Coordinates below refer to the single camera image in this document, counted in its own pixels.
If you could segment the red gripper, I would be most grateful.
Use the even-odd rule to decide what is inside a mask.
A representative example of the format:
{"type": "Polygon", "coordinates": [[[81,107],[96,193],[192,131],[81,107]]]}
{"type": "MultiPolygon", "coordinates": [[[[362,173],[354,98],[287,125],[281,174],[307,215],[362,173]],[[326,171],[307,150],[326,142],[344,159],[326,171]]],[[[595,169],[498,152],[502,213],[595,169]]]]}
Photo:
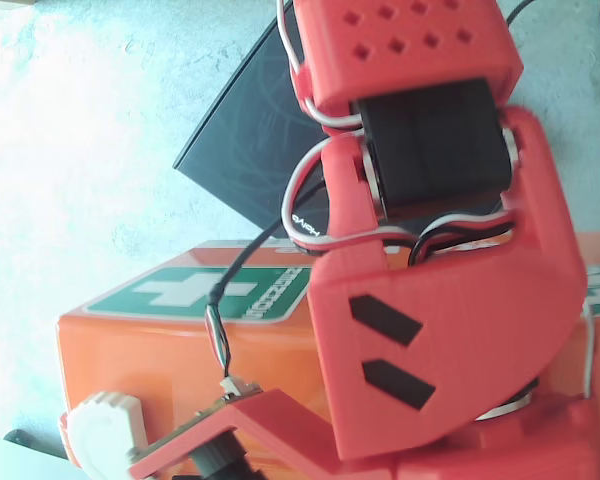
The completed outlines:
{"type": "Polygon", "coordinates": [[[541,397],[401,457],[399,479],[600,479],[600,420],[584,397],[541,397]]]}

